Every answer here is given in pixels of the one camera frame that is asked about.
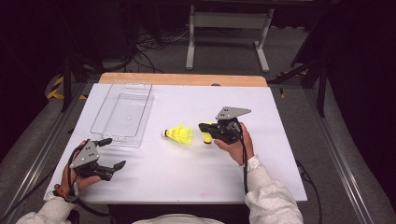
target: gray floor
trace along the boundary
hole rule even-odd
[[[176,43],[161,50],[150,50],[147,53],[156,68],[165,73],[181,74],[220,74],[241,76],[264,76],[273,79],[277,73],[290,70],[290,62],[306,38],[307,33],[302,29],[271,28],[264,45],[270,73],[261,71],[256,52],[252,47],[252,40],[258,33],[243,31],[238,37],[229,37],[216,31],[202,31],[198,34],[194,69],[185,70],[188,41],[186,36]],[[140,61],[149,65],[144,59]],[[106,62],[111,65],[117,62]],[[127,71],[137,72],[137,66],[130,64]],[[140,72],[151,72],[151,69],[139,66]],[[92,83],[97,79],[90,79],[85,85],[84,92],[89,93]],[[297,160],[305,167],[316,186],[321,199],[323,223],[363,223],[356,213],[345,184],[340,178],[337,166],[334,165],[328,139],[323,134],[316,119],[316,111],[310,106],[307,94],[313,90],[302,90],[299,79],[288,81],[282,87],[285,98],[279,94],[279,86],[271,86],[276,105],[290,141],[291,149]],[[51,129],[60,116],[62,100],[50,99],[49,104],[32,122],[21,136],[14,148],[0,164],[0,211],[7,210],[9,203],[18,192],[24,178],[29,175],[29,169],[35,162],[37,153],[46,144]],[[78,100],[70,111],[66,123],[55,139],[54,147],[45,160],[38,179],[46,175],[58,163],[63,149],[70,137],[71,130],[78,121],[78,115],[84,106],[84,100]],[[332,140],[344,155],[350,172],[359,187],[362,201],[367,207],[371,220],[366,223],[396,223],[396,216],[389,200],[380,188],[370,170],[364,163],[361,154],[356,149],[353,140],[347,131],[340,111],[332,97],[332,89],[328,85],[325,102],[325,122],[332,134]],[[28,212],[37,212],[42,206],[42,197],[45,194],[48,181],[31,196],[24,204],[18,217]],[[308,201],[298,203],[304,216],[304,223],[318,223],[318,203],[313,188],[304,182]],[[105,205],[94,205],[94,208],[106,212]],[[81,214],[81,223],[108,223],[107,217],[96,217],[77,207]]]

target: wooden edge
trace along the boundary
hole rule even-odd
[[[268,87],[265,78],[259,76],[103,73],[99,79],[99,83],[104,84],[125,82],[141,82],[153,85]]]

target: yellow object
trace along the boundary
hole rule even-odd
[[[179,143],[189,145],[192,140],[192,128],[177,125],[175,128],[163,131],[163,136],[171,138]]]
[[[212,143],[212,135],[210,135],[210,133],[203,133],[201,132],[202,137],[204,138],[204,143],[205,144],[211,144]]]

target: white sleeve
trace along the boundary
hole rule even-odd
[[[247,162],[247,188],[250,223],[303,223],[303,216],[289,190],[268,175],[257,155]]]
[[[47,198],[49,200],[38,213],[26,214],[17,221],[17,224],[70,224],[70,221],[66,219],[75,205],[65,202],[61,197],[54,196],[52,192],[48,193]]]

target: person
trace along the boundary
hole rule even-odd
[[[250,223],[303,223],[303,216],[298,209],[296,202],[291,196],[288,189],[279,181],[274,180],[266,172],[264,165],[260,162],[259,155],[254,154],[253,142],[250,134],[241,122],[243,130],[243,139],[247,149],[247,189],[246,205],[250,209]],[[222,150],[228,152],[241,168],[243,167],[243,148],[240,141],[227,145],[219,139],[214,143]],[[72,169],[72,179],[76,173]],[[90,176],[88,178],[77,178],[78,189],[84,190],[88,186],[100,181],[99,176]],[[17,224],[41,224],[41,223],[69,223],[66,218],[75,204],[68,202],[63,197],[64,193],[69,191],[67,184],[67,166],[64,167],[64,173],[61,185],[58,190],[49,192],[49,200],[38,213],[29,213],[21,217]],[[166,215],[155,217],[149,220],[136,221],[134,224],[142,223],[222,223],[210,218],[195,217],[191,215]]]

